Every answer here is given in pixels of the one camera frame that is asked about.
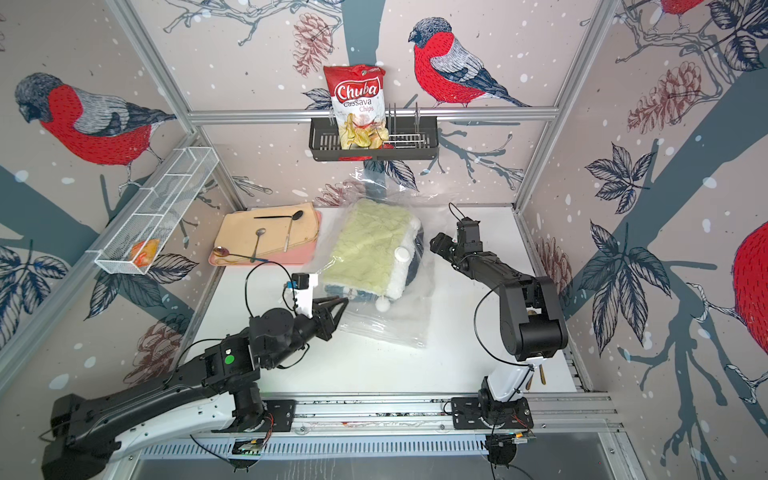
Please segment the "green fleece blanket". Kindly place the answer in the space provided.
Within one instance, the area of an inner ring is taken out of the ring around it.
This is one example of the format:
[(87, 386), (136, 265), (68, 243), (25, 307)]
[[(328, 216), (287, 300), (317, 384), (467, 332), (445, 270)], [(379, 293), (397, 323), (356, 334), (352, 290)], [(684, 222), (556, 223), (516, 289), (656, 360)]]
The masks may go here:
[(364, 301), (399, 300), (418, 271), (421, 220), (408, 208), (371, 199), (345, 212), (321, 270), (326, 291)]

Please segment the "clear plastic vacuum bag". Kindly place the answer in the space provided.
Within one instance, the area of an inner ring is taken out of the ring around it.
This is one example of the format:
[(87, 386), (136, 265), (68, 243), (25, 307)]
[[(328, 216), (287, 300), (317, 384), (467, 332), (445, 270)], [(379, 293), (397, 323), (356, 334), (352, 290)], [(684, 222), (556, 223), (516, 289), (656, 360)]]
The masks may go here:
[[(364, 301), (345, 295), (333, 295), (326, 291), (320, 278), (345, 212), (360, 199), (404, 206), (422, 222), (422, 255), (418, 258), (418, 271), (403, 296), (392, 303), (383, 298)], [(341, 321), (342, 329), (389, 343), (414, 348), (425, 347), (436, 281), (435, 257), (429, 253), (428, 243), (431, 235), (445, 227), (446, 208), (435, 205), (429, 197), (422, 195), (413, 186), (390, 185), (384, 180), (358, 179), (325, 185), (313, 203), (322, 208), (325, 217), (320, 227), (320, 239), (312, 267), (319, 276), (320, 288), (324, 294), (349, 300)]]

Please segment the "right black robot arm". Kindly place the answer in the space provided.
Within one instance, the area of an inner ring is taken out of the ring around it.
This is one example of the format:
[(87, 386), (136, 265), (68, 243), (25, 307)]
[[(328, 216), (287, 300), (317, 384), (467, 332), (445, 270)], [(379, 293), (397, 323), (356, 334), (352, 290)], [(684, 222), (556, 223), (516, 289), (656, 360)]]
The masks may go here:
[(475, 338), (483, 351), (497, 362), (497, 368), (481, 383), (480, 403), (497, 406), (520, 400), (536, 370), (568, 343), (553, 281), (510, 267), (496, 254), (483, 251), (481, 242), (469, 236), (455, 241), (439, 233), (430, 240), (429, 247), (455, 271), (487, 286), (488, 295), (498, 296), (499, 335), (509, 355), (507, 359), (494, 354), (484, 344), (478, 330), (479, 310), (473, 312)]

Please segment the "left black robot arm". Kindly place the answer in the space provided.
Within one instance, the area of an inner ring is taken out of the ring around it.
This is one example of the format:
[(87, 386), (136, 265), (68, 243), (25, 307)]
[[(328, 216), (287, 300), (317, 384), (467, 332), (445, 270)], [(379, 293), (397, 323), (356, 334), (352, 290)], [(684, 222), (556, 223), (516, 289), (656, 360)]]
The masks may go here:
[(257, 382), (263, 371), (307, 352), (310, 340), (330, 340), (347, 305), (326, 297), (311, 301), (307, 314), (273, 308), (167, 374), (95, 399), (57, 399), (44, 478), (91, 479), (111, 459), (182, 435), (289, 431), (295, 401), (265, 401)]

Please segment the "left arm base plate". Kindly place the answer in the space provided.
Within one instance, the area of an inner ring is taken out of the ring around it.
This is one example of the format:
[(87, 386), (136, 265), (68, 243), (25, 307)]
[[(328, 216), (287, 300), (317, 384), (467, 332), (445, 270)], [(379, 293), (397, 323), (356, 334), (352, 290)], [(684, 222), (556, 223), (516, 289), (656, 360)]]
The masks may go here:
[(234, 420), (219, 433), (290, 432), (296, 406), (293, 399), (252, 401), (235, 398)]

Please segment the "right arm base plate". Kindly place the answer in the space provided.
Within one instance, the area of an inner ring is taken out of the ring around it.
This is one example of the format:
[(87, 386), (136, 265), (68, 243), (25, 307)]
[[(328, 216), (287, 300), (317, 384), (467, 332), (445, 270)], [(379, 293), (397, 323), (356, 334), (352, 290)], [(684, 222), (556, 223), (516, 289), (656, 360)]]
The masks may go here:
[(507, 429), (532, 430), (534, 421), (528, 400), (491, 400), (483, 403), (477, 397), (453, 397), (450, 415), (455, 430)]

